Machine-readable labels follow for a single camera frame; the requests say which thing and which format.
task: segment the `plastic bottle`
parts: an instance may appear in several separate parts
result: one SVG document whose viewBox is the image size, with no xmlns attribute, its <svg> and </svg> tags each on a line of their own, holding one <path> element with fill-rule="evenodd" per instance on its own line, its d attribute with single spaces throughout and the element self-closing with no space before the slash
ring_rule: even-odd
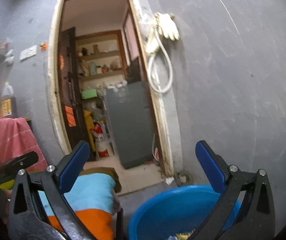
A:
<svg viewBox="0 0 286 240">
<path fill-rule="evenodd" d="M 2 97 L 13 97 L 14 96 L 14 90 L 13 87 L 9 84 L 8 81 L 5 82 L 5 87 L 2 92 Z"/>
<path fill-rule="evenodd" d="M 8 81 L 5 82 L 5 87 L 2 92 L 1 114 L 2 117 L 17 118 L 16 98 L 14 96 L 13 87 Z"/>
</svg>

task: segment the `wooden shelf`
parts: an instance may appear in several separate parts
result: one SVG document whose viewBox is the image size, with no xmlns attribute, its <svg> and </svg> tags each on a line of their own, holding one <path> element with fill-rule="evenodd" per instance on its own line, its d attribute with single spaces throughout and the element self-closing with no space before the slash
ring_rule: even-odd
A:
<svg viewBox="0 0 286 240">
<path fill-rule="evenodd" d="M 87 55 L 87 56 L 81 57 L 81 59 L 88 61 L 88 60 L 92 60 L 92 59 L 113 57 L 113 56 L 120 56 L 119 50 L 114 50 L 114 51 L 109 51 L 109 52 L 100 52 L 100 53 L 97 53 L 94 55 Z"/>
<path fill-rule="evenodd" d="M 112 40 L 117 40 L 116 34 L 108 34 L 103 36 L 84 35 L 76 37 L 76 46 L 82 46 L 86 44 L 92 44 L 102 41 L 112 41 Z"/>
<path fill-rule="evenodd" d="M 87 99 L 81 98 L 81 100 L 82 100 L 82 101 L 89 101 L 89 100 L 96 100 L 97 98 L 98 98 L 98 96 L 97 96 L 97 97 L 94 97 L 94 98 L 87 98 Z"/>
<path fill-rule="evenodd" d="M 123 70 L 120 69 L 120 70 L 114 70 L 114 71 L 107 72 L 107 73 L 96 74 L 96 75 L 93 75 L 93 76 L 79 78 L 78 80 L 80 82 L 84 82 L 84 81 L 89 81 L 89 80 L 93 80 L 93 79 L 110 77 L 110 76 L 116 76 L 116 75 L 122 75 L 122 74 L 123 74 Z"/>
</svg>

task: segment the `bottle label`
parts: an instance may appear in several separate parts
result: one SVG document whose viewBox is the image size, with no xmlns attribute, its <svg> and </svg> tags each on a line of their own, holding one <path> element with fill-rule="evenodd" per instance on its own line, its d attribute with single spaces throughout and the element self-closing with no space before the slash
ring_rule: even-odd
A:
<svg viewBox="0 0 286 240">
<path fill-rule="evenodd" d="M 2 102 L 2 117 L 12 114 L 11 100 L 6 99 Z"/>
</svg>

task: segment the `glove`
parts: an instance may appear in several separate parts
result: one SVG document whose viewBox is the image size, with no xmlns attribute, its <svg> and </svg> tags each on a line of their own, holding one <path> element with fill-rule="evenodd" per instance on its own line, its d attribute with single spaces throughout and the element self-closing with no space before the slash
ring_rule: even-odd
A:
<svg viewBox="0 0 286 240">
<path fill-rule="evenodd" d="M 159 17 L 159 35 L 165 38 L 170 38 L 172 41 L 178 40 L 180 38 L 178 28 L 176 24 L 171 19 L 168 13 L 158 14 Z"/>
</svg>

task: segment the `dark wooden door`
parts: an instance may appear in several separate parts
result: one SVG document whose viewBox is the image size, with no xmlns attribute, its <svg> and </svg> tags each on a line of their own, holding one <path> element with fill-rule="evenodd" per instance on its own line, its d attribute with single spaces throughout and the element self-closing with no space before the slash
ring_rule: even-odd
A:
<svg viewBox="0 0 286 240">
<path fill-rule="evenodd" d="M 61 32 L 58 38 L 58 83 L 65 127 L 73 149 L 80 140 L 89 142 L 78 85 L 75 27 Z M 75 126 L 69 124 L 71 115 L 66 112 L 66 106 L 72 108 Z"/>
</svg>

